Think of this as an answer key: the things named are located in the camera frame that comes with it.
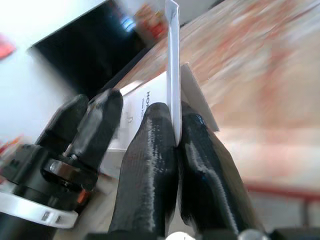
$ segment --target white plastic part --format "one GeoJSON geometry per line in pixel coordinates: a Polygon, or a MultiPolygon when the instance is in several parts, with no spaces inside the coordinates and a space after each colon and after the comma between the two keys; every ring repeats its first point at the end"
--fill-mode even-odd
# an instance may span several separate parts
{"type": "Polygon", "coordinates": [[[0,192],[0,213],[58,229],[72,228],[78,217],[75,211],[57,210],[5,192],[0,192]]]}
{"type": "Polygon", "coordinates": [[[179,15],[179,5],[173,0],[166,0],[165,17],[169,23],[168,69],[166,72],[166,102],[170,110],[176,146],[178,146],[182,135],[179,15]]]}

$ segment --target wooden surface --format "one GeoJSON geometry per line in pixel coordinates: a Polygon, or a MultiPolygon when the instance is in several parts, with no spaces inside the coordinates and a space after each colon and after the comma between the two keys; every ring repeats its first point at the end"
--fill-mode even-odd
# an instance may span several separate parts
{"type": "MultiPolygon", "coordinates": [[[[180,30],[180,64],[191,64],[245,182],[320,191],[319,4],[226,0],[180,30]]],[[[164,39],[117,87],[166,67],[164,39]]]]}

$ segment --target red object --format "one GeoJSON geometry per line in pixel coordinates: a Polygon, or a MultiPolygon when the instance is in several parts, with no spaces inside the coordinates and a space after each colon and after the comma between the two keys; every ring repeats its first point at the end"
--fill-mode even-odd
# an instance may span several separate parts
{"type": "Polygon", "coordinates": [[[15,46],[11,44],[3,35],[0,35],[0,59],[4,59],[14,52],[15,46]]]}

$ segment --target cardboard box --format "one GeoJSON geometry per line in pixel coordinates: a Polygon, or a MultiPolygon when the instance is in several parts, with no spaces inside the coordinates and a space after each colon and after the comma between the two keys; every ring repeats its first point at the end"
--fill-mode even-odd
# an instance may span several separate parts
{"type": "Polygon", "coordinates": [[[120,90],[123,95],[120,124],[100,166],[101,173],[116,179],[119,178],[123,156],[140,127],[146,109],[153,103],[168,105],[176,145],[182,134],[182,101],[197,110],[212,131],[218,130],[190,65],[186,63],[179,67],[179,6],[172,0],[167,0],[165,4],[169,23],[168,70],[146,84],[134,82],[120,90]]]}

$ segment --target white ring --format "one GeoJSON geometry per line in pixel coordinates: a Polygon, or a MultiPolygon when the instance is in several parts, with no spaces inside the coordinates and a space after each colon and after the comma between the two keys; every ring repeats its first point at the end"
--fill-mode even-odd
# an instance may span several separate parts
{"type": "Polygon", "coordinates": [[[72,228],[78,217],[75,211],[54,209],[1,191],[0,213],[59,229],[72,228]]]}

